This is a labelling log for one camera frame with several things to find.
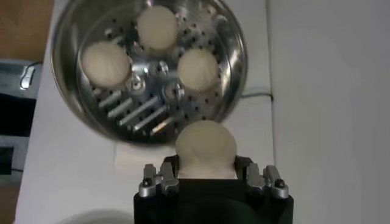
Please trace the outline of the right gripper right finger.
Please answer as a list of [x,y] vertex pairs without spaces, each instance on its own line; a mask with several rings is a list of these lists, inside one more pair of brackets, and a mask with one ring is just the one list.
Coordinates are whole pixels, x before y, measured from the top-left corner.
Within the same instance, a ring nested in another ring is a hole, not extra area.
[[237,179],[244,180],[253,193],[270,194],[274,198],[289,197],[289,187],[274,165],[260,169],[250,158],[236,156],[234,166]]

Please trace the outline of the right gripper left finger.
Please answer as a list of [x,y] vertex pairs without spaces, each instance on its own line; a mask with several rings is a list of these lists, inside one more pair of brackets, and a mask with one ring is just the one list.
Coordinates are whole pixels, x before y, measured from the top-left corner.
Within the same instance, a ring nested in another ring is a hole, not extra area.
[[153,164],[146,164],[143,169],[143,180],[138,187],[138,195],[141,198],[153,197],[157,194],[157,188],[167,196],[176,194],[179,190],[179,157],[166,157],[157,172]]

